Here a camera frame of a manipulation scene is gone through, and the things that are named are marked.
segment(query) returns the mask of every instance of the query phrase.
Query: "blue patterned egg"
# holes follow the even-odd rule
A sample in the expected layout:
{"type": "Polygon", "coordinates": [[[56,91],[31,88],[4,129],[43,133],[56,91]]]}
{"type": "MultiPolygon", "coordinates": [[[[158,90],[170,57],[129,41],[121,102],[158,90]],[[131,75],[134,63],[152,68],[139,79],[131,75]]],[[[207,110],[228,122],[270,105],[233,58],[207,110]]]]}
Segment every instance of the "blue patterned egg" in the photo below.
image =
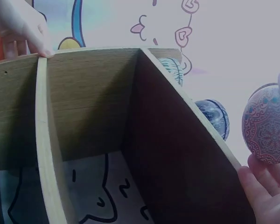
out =
{"type": "Polygon", "coordinates": [[[218,101],[206,99],[195,104],[226,141],[229,135],[229,119],[225,108],[218,101]]]}

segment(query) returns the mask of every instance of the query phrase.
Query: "black outline drawing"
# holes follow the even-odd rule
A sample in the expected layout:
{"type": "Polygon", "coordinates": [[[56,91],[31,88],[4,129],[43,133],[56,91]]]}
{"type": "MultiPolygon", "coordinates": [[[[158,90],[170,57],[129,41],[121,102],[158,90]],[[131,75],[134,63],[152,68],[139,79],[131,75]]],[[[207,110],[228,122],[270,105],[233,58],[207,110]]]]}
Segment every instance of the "black outline drawing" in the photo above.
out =
{"type": "Polygon", "coordinates": [[[97,205],[99,207],[104,207],[106,205],[104,200],[101,197],[98,197],[98,199],[99,199],[99,202],[97,203],[97,205]]]}
{"type": "Polygon", "coordinates": [[[22,185],[22,180],[23,180],[23,168],[20,168],[20,170],[19,170],[19,183],[18,183],[17,189],[15,190],[14,199],[11,202],[11,204],[10,204],[8,210],[7,210],[8,216],[9,216],[9,218],[12,221],[13,224],[19,224],[14,219],[13,215],[11,214],[11,211],[13,210],[13,208],[14,208],[17,200],[18,200],[20,189],[21,189],[21,185],[22,185]]]}
{"type": "Polygon", "coordinates": [[[147,206],[145,205],[145,206],[143,206],[141,209],[140,209],[140,213],[141,213],[141,215],[143,216],[143,218],[145,219],[145,220],[149,220],[149,217],[148,217],[148,215],[145,213],[145,211],[147,211],[148,210],[148,208],[147,208],[147,206]]]}
{"type": "Polygon", "coordinates": [[[79,224],[85,223],[88,219],[91,219],[91,220],[94,220],[94,221],[97,221],[97,222],[101,222],[101,223],[113,223],[117,220],[118,213],[117,213],[117,208],[116,208],[115,202],[114,202],[110,192],[106,188],[107,179],[108,179],[108,172],[109,172],[109,157],[108,157],[108,154],[105,154],[105,173],[104,173],[102,188],[103,188],[103,190],[105,191],[105,193],[107,194],[107,196],[110,200],[114,216],[112,218],[99,218],[99,217],[87,214],[81,221],[79,221],[79,224]]]}
{"type": "Polygon", "coordinates": [[[76,182],[76,170],[73,169],[71,181],[76,182]]]}
{"type": "Polygon", "coordinates": [[[123,197],[128,198],[125,190],[129,189],[131,187],[131,185],[130,185],[130,182],[128,179],[125,179],[125,181],[126,181],[126,184],[121,184],[119,186],[119,190],[120,190],[121,194],[123,195],[123,197]]]}

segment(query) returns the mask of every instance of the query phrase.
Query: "wooden shelf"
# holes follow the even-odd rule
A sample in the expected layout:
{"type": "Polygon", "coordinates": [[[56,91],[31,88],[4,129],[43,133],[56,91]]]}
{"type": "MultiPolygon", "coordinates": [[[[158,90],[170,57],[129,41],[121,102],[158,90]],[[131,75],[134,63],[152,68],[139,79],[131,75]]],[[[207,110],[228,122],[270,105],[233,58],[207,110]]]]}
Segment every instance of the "wooden shelf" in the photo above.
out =
{"type": "Polygon", "coordinates": [[[176,49],[82,48],[0,62],[0,170],[37,163],[49,223],[81,223],[63,164],[115,151],[154,223],[255,223],[239,162],[164,57],[182,59],[176,49]]]}

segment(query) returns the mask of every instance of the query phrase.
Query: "fingernail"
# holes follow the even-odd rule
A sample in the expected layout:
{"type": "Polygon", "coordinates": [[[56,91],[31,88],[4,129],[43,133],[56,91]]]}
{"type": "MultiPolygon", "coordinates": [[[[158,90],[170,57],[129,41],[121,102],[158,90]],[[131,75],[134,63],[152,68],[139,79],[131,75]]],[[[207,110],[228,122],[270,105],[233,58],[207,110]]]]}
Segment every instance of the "fingernail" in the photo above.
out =
{"type": "Polygon", "coordinates": [[[53,50],[46,50],[45,54],[46,54],[46,57],[53,57],[55,52],[53,50]]]}

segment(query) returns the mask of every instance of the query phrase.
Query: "blue outline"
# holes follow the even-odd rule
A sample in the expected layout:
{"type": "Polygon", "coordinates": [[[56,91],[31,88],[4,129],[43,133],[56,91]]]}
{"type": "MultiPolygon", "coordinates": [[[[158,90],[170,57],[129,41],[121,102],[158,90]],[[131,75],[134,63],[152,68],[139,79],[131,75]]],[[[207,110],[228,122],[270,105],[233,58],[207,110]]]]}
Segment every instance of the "blue outline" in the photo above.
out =
{"type": "Polygon", "coordinates": [[[75,0],[71,13],[71,32],[73,38],[81,47],[86,47],[82,32],[82,3],[83,0],[75,0]]]}

